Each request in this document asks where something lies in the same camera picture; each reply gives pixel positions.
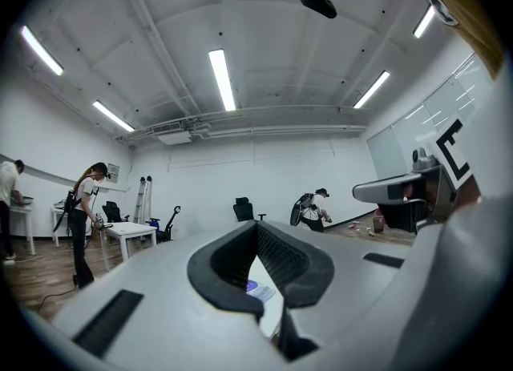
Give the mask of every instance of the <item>white t-shirt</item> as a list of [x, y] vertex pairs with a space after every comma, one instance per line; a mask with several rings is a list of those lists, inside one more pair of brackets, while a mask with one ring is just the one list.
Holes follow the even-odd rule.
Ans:
[[[78, 199], [82, 199], [82, 196], [84, 193], [87, 193], [88, 195], [90, 195], [93, 190], [95, 190], [95, 181], [93, 180], [92, 177], [86, 177], [84, 180], [82, 180], [82, 183], [80, 183], [79, 185], [79, 189], [77, 190], [77, 195], [75, 197], [75, 200], [78, 200]], [[77, 210], [83, 210], [83, 207], [82, 207], [82, 202], [80, 202], [79, 204], [77, 204], [77, 206], [75, 207]]]
[[0, 166], [0, 200], [10, 206], [12, 191], [19, 192], [19, 173], [16, 165], [3, 162]]
[[317, 206], [317, 210], [306, 208], [303, 210], [303, 217], [309, 220], [319, 220], [322, 217], [321, 210], [326, 211], [326, 200], [322, 195], [313, 195], [312, 204]]

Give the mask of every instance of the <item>ponytail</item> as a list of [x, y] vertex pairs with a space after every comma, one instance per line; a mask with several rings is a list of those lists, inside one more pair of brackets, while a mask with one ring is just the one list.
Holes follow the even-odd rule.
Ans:
[[79, 190], [80, 184], [83, 182], [84, 179], [86, 179], [91, 173], [93, 172], [93, 167], [89, 167], [81, 176], [80, 179], [77, 180], [77, 183], [75, 183], [73, 187], [73, 194], [75, 195], [77, 193], [77, 190]]

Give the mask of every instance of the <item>baseboard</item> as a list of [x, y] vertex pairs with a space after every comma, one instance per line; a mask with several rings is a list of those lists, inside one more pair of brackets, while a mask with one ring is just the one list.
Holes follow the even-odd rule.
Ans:
[[377, 209], [375, 208], [372, 212], [367, 212], [367, 213], [362, 214], [360, 216], [353, 217], [352, 219], [344, 220], [344, 221], [341, 221], [340, 223], [336, 223], [336, 224], [331, 224], [330, 226], [325, 226], [324, 229], [326, 231], [326, 230], [330, 230], [331, 228], [337, 228], [337, 227], [343, 226], [344, 224], [351, 223], [352, 221], [361, 219], [362, 217], [367, 217], [367, 216], [369, 216], [371, 214], [374, 214], [376, 212], [376, 210]]

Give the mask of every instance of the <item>ceiling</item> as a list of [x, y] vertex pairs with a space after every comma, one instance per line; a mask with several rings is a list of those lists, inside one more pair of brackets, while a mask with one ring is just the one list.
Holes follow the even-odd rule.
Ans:
[[[413, 36], [425, 0], [332, 1], [334, 20], [299, 0], [34, 0], [19, 24], [63, 66], [60, 77], [14, 42], [35, 79], [123, 139], [176, 119], [188, 130], [352, 125], [344, 130], [359, 133], [422, 75], [448, 35], [433, 22]], [[238, 108], [230, 113], [208, 59], [221, 48]], [[389, 80], [354, 110], [384, 70]], [[93, 108], [96, 99], [142, 131], [118, 128]]]

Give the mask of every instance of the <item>black cable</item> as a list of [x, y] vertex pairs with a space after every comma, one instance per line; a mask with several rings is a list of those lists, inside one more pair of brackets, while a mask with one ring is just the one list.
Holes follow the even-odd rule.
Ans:
[[42, 301], [41, 301], [41, 305], [39, 305], [38, 307], [38, 313], [39, 313], [39, 310], [42, 308], [42, 305], [45, 304], [45, 301], [48, 297], [59, 297], [59, 296], [64, 296], [66, 294], [69, 294], [70, 292], [73, 292], [77, 289], [77, 286], [74, 286], [72, 290], [69, 290], [69, 291], [66, 291], [66, 292], [62, 292], [61, 294], [48, 294], [47, 296], [45, 296]]

